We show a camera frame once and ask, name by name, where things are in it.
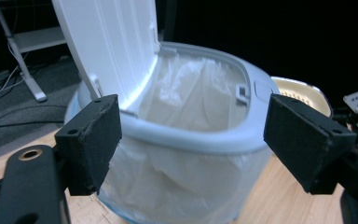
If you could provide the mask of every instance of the wooden surface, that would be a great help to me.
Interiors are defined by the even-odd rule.
[[[50,133],[24,147],[32,145],[53,147],[55,145],[54,134],[55,132]],[[0,158],[0,178],[3,177],[7,158],[11,154],[8,153]],[[342,190],[341,186],[337,186],[333,195],[309,195],[304,192],[278,158],[272,156],[256,182],[248,202],[242,208],[238,220],[234,223],[340,224],[343,223],[339,207]],[[67,191],[65,193],[74,224],[127,223],[101,204],[95,195],[73,197]]]

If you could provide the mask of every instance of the black cable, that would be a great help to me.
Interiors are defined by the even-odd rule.
[[[58,107],[58,108],[66,108],[67,106],[66,105],[31,105],[31,106],[26,106],[26,107],[22,107],[22,108],[17,108],[17,109],[14,109],[14,110],[11,110],[9,112],[7,112],[6,114],[3,114],[2,116],[0,116],[0,119],[9,115],[9,114],[12,114],[12,113],[15,113],[17,111],[21,111],[21,110],[24,110],[24,109],[30,109],[30,108],[38,108],[38,107]]]
[[[39,120],[39,121],[30,121],[30,122],[23,122],[23,123],[12,123],[12,124],[0,125],[0,128],[28,125],[28,124],[41,124],[41,123],[63,123],[63,120]]]

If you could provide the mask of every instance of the gray carpet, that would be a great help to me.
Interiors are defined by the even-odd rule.
[[[38,103],[24,82],[0,95],[0,156],[63,125],[80,81],[72,58],[30,69],[48,100]]]

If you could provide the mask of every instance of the trash can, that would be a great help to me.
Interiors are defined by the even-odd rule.
[[[272,154],[271,77],[219,50],[156,42],[153,1],[53,4],[83,80],[65,121],[118,95],[123,137],[99,199],[130,223],[233,221]]]

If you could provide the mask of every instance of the open lid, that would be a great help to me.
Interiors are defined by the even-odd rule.
[[[120,108],[127,108],[157,62],[160,46],[154,0],[52,2],[91,99],[117,94]]]

